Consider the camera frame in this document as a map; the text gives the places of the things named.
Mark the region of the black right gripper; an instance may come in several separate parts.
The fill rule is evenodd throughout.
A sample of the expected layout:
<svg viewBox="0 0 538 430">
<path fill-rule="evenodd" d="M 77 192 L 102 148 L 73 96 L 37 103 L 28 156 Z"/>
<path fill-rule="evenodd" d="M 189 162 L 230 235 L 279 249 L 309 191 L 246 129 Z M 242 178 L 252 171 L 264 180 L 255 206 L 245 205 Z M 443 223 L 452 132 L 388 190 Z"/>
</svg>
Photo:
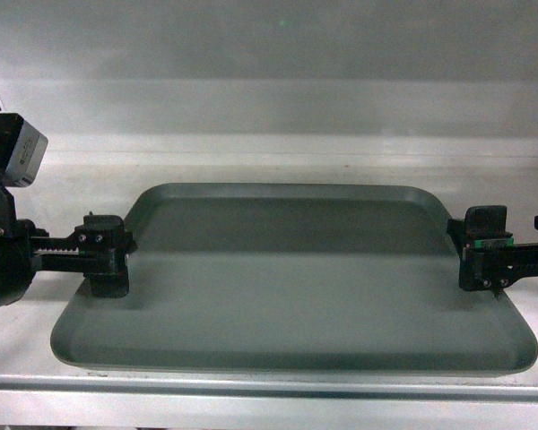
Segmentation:
<svg viewBox="0 0 538 430">
<path fill-rule="evenodd" d="M 458 286 L 491 291 L 495 297 L 521 279 L 538 277 L 538 244 L 513 245 L 504 205 L 470 207 L 463 219 L 450 219 L 447 233 L 460 254 Z M 534 217 L 538 231 L 538 215 Z"/>
</svg>

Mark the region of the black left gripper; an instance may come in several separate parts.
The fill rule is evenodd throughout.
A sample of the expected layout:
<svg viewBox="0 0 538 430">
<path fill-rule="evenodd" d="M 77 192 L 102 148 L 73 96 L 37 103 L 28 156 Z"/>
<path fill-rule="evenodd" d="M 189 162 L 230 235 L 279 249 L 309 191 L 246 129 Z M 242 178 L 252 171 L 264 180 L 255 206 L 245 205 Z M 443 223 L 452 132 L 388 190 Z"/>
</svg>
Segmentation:
<svg viewBox="0 0 538 430">
<path fill-rule="evenodd" d="M 93 297 L 125 297 L 129 293 L 127 253 L 136 244 L 122 218 L 86 215 L 68 237 L 51 237 L 38 229 L 30 236 L 32 223 L 17 219 L 13 195 L 7 190 L 15 182 L 6 177 L 6 170 L 14 161 L 23 126 L 22 116 L 0 113 L 0 307 L 23 297 L 34 271 L 81 273 Z M 31 259 L 30 243 L 36 251 L 78 254 L 36 254 Z"/>
</svg>

